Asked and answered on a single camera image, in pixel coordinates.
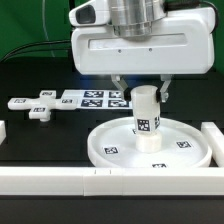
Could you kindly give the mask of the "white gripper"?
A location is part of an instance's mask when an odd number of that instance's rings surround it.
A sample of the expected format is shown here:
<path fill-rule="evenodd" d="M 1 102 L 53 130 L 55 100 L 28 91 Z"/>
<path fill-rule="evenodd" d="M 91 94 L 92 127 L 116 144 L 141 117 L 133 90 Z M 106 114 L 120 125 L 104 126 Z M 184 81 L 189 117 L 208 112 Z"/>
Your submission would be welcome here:
<path fill-rule="evenodd" d="M 158 102 L 169 98 L 171 74 L 204 74 L 214 63 L 215 10 L 168 11 L 164 0 L 89 0 L 69 12 L 75 67 L 82 74 L 112 75 L 127 100 L 120 75 L 160 76 Z"/>

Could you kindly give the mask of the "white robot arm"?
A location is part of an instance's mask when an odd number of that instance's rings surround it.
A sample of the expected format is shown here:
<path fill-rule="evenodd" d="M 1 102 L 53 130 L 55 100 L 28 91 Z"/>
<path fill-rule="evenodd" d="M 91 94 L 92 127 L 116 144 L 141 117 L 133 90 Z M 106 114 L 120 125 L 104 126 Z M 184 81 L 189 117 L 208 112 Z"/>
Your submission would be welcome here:
<path fill-rule="evenodd" d="M 204 0 L 89 0 L 69 12 L 76 69 L 109 75 L 131 99 L 125 75 L 205 74 L 214 63 L 217 8 Z"/>

